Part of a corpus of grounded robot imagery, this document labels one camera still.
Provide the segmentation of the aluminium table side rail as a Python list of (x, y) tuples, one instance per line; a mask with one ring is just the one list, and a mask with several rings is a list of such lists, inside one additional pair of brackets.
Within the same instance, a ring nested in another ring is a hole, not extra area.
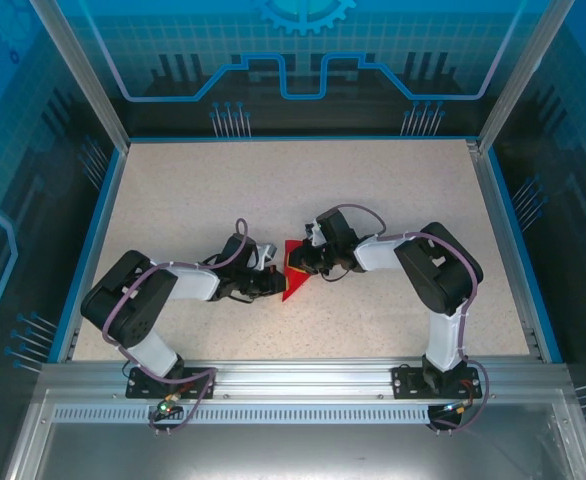
[(543, 350), (544, 341), (538, 336), (538, 311), (531, 297), (528, 278), (521, 262), (513, 228), (494, 170), (478, 149), (477, 142), (471, 138), (466, 140), (468, 152), (482, 192), (486, 210), (491, 222), (501, 263), (508, 280), (509, 293), (513, 299), (519, 325), (527, 345), (527, 356), (535, 361), (547, 363)]

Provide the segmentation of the aluminium frame post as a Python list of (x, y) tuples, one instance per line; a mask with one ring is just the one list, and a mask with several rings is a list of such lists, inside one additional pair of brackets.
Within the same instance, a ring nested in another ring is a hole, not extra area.
[(477, 151), (486, 156), (497, 139), (575, 0), (549, 0), (479, 136)]
[(114, 146), (127, 154), (130, 139), (56, 0), (29, 0)]

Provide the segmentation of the red square paper sheet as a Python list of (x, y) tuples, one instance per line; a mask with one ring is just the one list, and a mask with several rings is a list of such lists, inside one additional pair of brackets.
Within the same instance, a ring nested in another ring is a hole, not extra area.
[(284, 275), (286, 276), (286, 291), (282, 294), (283, 302), (287, 301), (311, 277), (309, 273), (308, 276), (301, 276), (290, 275), (287, 274), (288, 272), (286, 271), (288, 253), (301, 245), (301, 240), (286, 240), (284, 243)]

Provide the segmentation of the blue table edge strip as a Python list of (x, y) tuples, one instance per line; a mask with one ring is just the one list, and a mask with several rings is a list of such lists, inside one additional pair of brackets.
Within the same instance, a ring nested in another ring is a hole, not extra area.
[(80, 306), (95, 276), (126, 158), (127, 155), (119, 150), (112, 154), (49, 350), (48, 363), (66, 362), (74, 350), (76, 330), (82, 323)]
[(490, 148), (487, 156), (493, 176), (496, 180), (500, 202), (504, 207), (505, 214), (508, 218), (510, 235), (513, 238), (516, 251), (514, 262), (521, 270), (520, 283), (525, 290), (525, 304), (531, 310), (531, 320), (534, 323), (533, 329), (538, 340), (541, 356), (548, 363), (563, 363), (564, 358), (561, 354), (548, 309), (531, 263), (530, 255), (523, 236), (523, 230), (517, 221), (511, 194), (508, 190), (504, 174), (493, 148)]

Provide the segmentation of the blue gear print panel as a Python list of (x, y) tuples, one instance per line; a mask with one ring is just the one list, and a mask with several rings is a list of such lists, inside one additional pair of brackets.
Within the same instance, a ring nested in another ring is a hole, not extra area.
[(536, 0), (64, 0), (129, 136), (476, 135)]

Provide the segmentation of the blue circuit print side panel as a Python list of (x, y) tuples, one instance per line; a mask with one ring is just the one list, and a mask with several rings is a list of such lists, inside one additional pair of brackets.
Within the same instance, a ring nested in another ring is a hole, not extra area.
[(30, 0), (0, 0), (0, 480), (119, 152)]
[(510, 190), (541, 185), (520, 234), (586, 423), (586, 0), (574, 0), (493, 151)]

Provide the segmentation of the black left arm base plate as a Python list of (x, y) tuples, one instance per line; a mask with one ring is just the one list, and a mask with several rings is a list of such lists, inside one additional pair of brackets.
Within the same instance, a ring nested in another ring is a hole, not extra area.
[(204, 387), (204, 399), (213, 397), (213, 387), (207, 385), (207, 375), (196, 381), (183, 384), (167, 384), (152, 379), (140, 368), (132, 368), (128, 373), (125, 397), (128, 399), (157, 399), (160, 400), (170, 394), (178, 394), (181, 400), (196, 400)]

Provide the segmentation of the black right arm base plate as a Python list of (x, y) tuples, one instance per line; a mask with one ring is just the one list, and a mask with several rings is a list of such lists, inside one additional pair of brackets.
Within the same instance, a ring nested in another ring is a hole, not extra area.
[(483, 397), (476, 368), (462, 362), (453, 370), (440, 372), (434, 367), (410, 367), (402, 364), (391, 370), (392, 391), (400, 399), (464, 399)]

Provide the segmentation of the aluminium mounting rail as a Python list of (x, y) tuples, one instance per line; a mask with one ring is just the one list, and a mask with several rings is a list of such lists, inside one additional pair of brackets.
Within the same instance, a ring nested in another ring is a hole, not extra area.
[[(489, 376), (484, 389), (494, 404), (552, 403), (574, 396), (564, 364), (528, 356), (479, 357)], [(393, 399), (391, 369), (419, 366), (417, 357), (190, 361), (218, 370), (217, 403), (373, 403)], [(125, 377), (120, 361), (48, 364), (40, 372), (33, 398), (69, 403), (123, 402)]]

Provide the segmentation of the grey metal tray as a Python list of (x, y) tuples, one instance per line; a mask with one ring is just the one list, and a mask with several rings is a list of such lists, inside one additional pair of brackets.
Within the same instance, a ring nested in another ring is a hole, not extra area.
[(491, 404), (471, 427), (58, 424), (25, 418), (1, 480), (586, 480), (586, 434), (563, 399)]

